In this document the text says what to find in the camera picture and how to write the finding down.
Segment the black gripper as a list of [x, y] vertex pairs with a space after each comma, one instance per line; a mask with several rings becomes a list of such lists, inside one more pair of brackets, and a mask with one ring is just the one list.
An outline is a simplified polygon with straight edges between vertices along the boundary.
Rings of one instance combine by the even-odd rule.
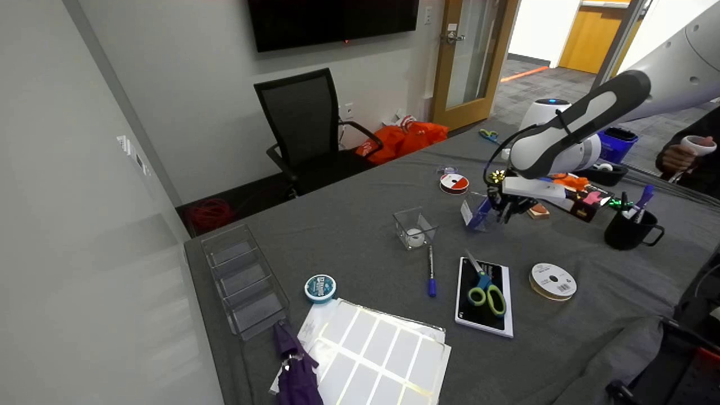
[[496, 193], [492, 206], [498, 209], [498, 218], [501, 223], [508, 223], [515, 214], [525, 214], [535, 204], [535, 197], [526, 195], [508, 195], [508, 193]]

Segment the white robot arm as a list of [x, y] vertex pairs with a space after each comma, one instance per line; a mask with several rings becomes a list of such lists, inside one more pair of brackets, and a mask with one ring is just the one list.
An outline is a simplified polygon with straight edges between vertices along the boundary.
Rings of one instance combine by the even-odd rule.
[[614, 121], [702, 105], [720, 96], [720, 2], [713, 2], [642, 61], [591, 88], [546, 121], [505, 139], [492, 157], [506, 165], [483, 171], [487, 197], [496, 211], [513, 216], [543, 201], [573, 211], [582, 191], [558, 185], [558, 174], [589, 168], [600, 144], [589, 142]]

